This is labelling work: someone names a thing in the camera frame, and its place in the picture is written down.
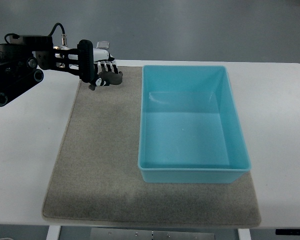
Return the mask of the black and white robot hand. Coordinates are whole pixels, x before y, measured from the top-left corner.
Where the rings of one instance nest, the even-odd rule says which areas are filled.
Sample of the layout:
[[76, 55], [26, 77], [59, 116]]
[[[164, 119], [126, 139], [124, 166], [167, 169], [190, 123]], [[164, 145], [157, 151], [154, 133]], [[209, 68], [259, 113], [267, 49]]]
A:
[[105, 49], [93, 48], [94, 77], [100, 72], [113, 72], [118, 74], [115, 58]]

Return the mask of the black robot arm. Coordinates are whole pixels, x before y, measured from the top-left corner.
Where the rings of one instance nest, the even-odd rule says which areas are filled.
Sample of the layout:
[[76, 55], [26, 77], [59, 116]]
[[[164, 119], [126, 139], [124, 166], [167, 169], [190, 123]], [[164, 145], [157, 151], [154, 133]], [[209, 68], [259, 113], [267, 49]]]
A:
[[7, 105], [44, 79], [44, 70], [67, 72], [90, 83], [97, 75], [93, 44], [81, 40], [76, 48], [67, 48], [62, 34], [62, 49], [53, 45], [53, 31], [48, 35], [8, 33], [0, 44], [0, 107]]

